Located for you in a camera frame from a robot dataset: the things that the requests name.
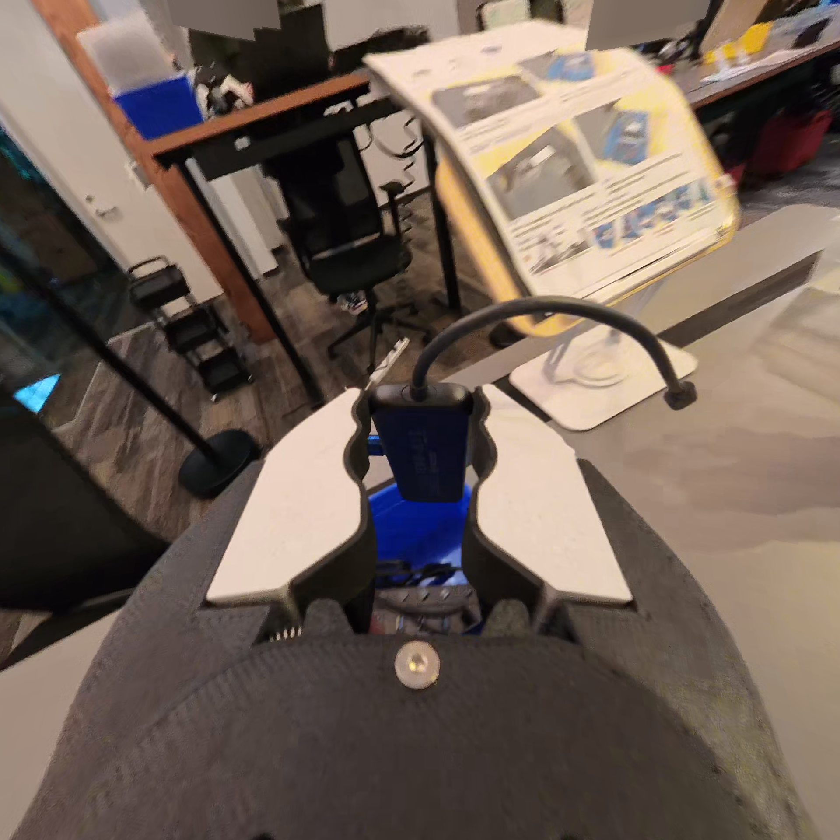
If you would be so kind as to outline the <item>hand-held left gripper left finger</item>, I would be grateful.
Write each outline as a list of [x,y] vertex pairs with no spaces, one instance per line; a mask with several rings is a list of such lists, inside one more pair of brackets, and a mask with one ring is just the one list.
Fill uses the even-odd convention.
[[347,605],[372,587],[370,431],[366,396],[350,388],[269,451],[206,591],[209,605]]

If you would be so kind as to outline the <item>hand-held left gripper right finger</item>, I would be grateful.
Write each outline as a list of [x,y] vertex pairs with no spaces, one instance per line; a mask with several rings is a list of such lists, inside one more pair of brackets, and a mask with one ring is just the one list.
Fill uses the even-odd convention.
[[624,606],[633,595],[574,450],[494,385],[476,389],[462,568],[486,605]]

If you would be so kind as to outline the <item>blue plastic bin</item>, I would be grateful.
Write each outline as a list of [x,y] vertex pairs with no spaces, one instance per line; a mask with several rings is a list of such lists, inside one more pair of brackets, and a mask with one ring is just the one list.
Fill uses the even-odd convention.
[[478,596],[462,569],[471,490],[458,502],[402,498],[395,485],[370,497],[377,540],[372,635],[462,635],[480,629]]

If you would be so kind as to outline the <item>black rolling cart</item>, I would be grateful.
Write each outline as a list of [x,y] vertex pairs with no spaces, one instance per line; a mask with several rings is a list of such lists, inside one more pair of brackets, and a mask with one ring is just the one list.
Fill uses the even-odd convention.
[[252,385],[245,359],[228,326],[209,302],[199,302],[182,269],[161,255],[127,269],[129,298],[149,315],[168,349],[188,363],[213,403]]

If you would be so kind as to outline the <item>black office chair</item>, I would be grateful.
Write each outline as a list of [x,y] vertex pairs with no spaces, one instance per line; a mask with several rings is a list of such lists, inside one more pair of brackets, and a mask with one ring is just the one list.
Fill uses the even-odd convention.
[[417,333],[427,346],[434,331],[398,315],[417,315],[414,302],[383,307],[376,293],[383,283],[403,277],[412,264],[396,201],[403,185],[384,184],[389,232],[352,131],[274,155],[262,168],[278,184],[287,208],[282,227],[303,275],[334,305],[346,297],[364,304],[353,327],[327,346],[328,357],[335,359],[342,344],[368,332],[366,370],[373,373],[377,342],[387,325]]

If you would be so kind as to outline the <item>printed instruction sheet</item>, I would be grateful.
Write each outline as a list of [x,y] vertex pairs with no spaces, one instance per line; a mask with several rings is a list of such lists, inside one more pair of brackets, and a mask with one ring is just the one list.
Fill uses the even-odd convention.
[[692,108],[634,50],[530,19],[364,64],[442,144],[527,295],[607,303],[739,225]]

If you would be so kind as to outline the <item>blue storage box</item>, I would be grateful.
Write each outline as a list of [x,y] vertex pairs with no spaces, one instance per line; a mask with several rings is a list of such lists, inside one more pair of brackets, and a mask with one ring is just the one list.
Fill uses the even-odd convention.
[[125,91],[113,100],[146,141],[158,140],[205,121],[193,83],[184,73]]

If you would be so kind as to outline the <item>red bag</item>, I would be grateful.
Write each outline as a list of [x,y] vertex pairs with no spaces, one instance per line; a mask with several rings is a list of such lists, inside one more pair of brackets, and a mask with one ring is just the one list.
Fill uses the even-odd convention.
[[832,121],[826,109],[775,115],[759,134],[747,172],[773,178],[798,170],[816,156]]

